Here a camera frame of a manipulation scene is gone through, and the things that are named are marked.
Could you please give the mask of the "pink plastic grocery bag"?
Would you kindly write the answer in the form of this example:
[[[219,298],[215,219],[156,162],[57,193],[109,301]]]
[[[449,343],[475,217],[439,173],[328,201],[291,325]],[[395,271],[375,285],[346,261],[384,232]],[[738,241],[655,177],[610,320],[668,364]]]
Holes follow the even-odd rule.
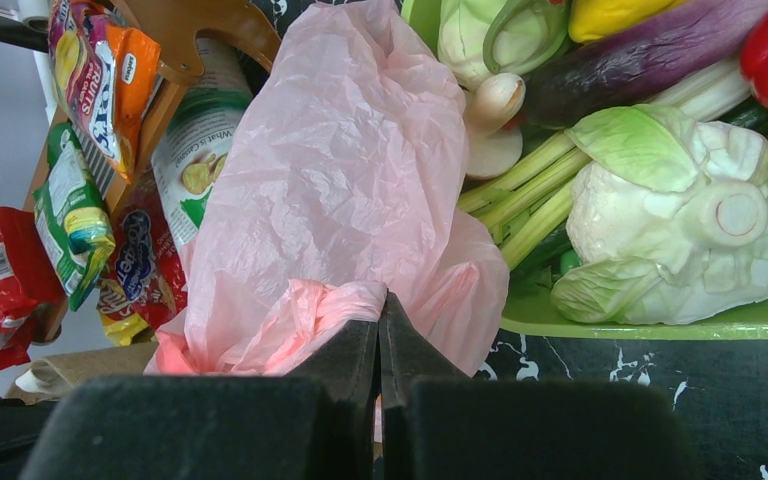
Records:
[[[315,4],[288,28],[183,258],[187,307],[150,374],[285,374],[388,294],[466,374],[509,273],[457,206],[464,95],[390,1]]]

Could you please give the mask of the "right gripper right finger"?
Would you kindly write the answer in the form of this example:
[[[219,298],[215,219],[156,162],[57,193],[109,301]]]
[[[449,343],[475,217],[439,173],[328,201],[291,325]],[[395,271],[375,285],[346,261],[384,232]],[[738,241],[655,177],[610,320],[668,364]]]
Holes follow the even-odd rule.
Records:
[[[379,320],[386,479],[692,479],[657,391],[598,380],[473,380],[389,294]]]

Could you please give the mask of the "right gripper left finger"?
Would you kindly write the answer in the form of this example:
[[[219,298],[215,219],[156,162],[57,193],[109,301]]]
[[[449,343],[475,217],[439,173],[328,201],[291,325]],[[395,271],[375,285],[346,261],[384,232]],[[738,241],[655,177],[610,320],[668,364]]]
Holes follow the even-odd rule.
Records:
[[[369,479],[378,327],[284,376],[107,376],[60,400],[24,479]]]

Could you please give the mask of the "brown burlap tote bag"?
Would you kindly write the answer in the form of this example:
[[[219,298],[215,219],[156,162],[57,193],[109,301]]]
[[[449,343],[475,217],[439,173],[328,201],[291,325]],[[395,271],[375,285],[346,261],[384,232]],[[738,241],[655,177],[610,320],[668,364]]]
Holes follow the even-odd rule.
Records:
[[[4,397],[32,405],[62,398],[93,378],[141,375],[156,347],[147,342],[40,357],[20,371]]]

